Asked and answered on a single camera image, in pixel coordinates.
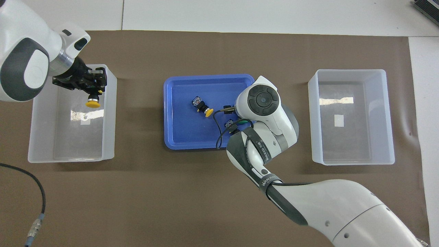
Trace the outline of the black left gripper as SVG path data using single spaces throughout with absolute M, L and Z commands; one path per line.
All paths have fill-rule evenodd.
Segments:
M 104 67 L 89 69 L 81 58 L 75 58 L 70 68 L 64 72 L 64 78 L 53 77 L 52 83 L 68 90 L 82 90 L 88 93 L 103 93 L 107 86 L 108 77 Z

